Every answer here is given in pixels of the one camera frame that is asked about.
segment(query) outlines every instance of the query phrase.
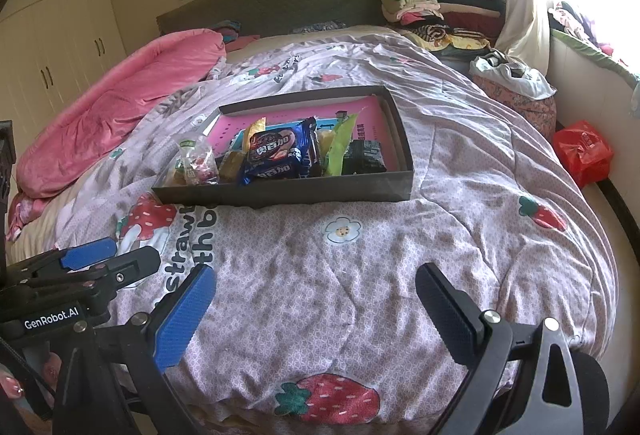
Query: blue gripper pad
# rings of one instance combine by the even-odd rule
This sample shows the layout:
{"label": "blue gripper pad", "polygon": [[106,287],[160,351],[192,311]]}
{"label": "blue gripper pad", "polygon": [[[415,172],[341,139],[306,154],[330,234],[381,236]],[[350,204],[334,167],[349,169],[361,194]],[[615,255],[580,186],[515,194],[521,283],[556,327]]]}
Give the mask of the blue gripper pad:
{"label": "blue gripper pad", "polygon": [[175,293],[177,302],[154,336],[154,361],[160,372],[180,362],[216,294],[216,273],[200,263]]}
{"label": "blue gripper pad", "polygon": [[118,250],[113,238],[101,238],[78,247],[72,247],[60,259],[60,265],[72,271],[79,271],[98,261],[111,258]]}

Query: cardboard box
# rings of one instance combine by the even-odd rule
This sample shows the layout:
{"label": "cardboard box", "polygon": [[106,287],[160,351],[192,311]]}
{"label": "cardboard box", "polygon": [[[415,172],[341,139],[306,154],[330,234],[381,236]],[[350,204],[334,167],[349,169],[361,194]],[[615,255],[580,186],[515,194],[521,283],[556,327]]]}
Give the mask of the cardboard box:
{"label": "cardboard box", "polygon": [[382,86],[339,87],[289,92],[255,100],[224,105],[207,118],[198,131],[209,136],[221,116],[252,116],[256,113],[285,112],[295,108],[348,104],[375,96],[384,113],[398,168],[385,173],[342,175],[256,181],[247,186],[213,184],[206,186],[161,187],[169,166],[158,177],[154,192],[164,204],[230,205],[262,208],[276,204],[315,204],[319,202],[400,202],[409,200],[414,182],[414,161],[402,126],[398,108],[390,92]]}

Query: red plastic bag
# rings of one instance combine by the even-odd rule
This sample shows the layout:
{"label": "red plastic bag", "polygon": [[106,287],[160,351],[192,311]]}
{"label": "red plastic bag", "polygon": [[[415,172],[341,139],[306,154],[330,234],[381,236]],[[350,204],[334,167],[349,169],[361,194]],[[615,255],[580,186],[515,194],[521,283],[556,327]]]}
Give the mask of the red plastic bag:
{"label": "red plastic bag", "polygon": [[554,134],[554,150],[578,188],[606,179],[613,150],[588,122],[580,121]]}

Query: bed frame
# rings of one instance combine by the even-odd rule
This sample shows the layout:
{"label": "bed frame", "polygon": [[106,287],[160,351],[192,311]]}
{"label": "bed frame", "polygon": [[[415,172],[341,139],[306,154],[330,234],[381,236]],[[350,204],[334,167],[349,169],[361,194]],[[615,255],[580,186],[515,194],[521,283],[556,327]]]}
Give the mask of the bed frame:
{"label": "bed frame", "polygon": [[386,24],[380,0],[193,0],[157,18],[162,34],[211,28],[222,20],[237,20],[242,24],[241,35],[262,38],[329,20],[348,27]]}

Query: curtain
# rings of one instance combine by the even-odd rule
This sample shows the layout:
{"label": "curtain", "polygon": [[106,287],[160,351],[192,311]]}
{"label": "curtain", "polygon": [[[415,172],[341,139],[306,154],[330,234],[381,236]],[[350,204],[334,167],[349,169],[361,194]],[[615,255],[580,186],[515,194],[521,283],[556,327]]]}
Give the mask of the curtain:
{"label": "curtain", "polygon": [[549,67],[546,0],[507,0],[506,22],[495,47],[546,75]]}

